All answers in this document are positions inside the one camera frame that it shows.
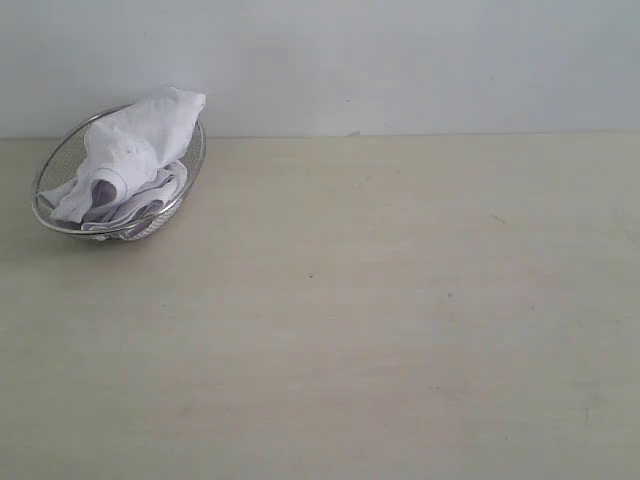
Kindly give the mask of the metal wire mesh basket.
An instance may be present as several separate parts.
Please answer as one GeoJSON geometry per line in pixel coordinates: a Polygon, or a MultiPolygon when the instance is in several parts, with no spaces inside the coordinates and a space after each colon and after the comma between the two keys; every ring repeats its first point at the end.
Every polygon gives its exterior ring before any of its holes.
{"type": "Polygon", "coordinates": [[[181,158],[187,170],[186,184],[156,213],[111,229],[84,231],[78,224],[53,220],[51,208],[39,197],[40,192],[57,188],[75,176],[77,168],[86,157],[84,133],[88,127],[123,108],[119,105],[103,110],[74,126],[41,163],[32,183],[31,209],[39,223],[47,229],[78,240],[133,242],[153,235],[180,210],[206,159],[207,138],[201,121],[196,122],[189,146],[181,158]]]}

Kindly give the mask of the white t-shirt red lettering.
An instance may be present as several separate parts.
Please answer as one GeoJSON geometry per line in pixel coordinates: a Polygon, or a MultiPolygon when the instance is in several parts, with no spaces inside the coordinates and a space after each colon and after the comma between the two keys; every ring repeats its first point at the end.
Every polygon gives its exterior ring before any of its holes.
{"type": "Polygon", "coordinates": [[[39,193],[51,218],[94,231],[158,212],[186,184],[181,158],[205,106],[203,93],[166,87],[94,122],[75,176],[39,193]]]}

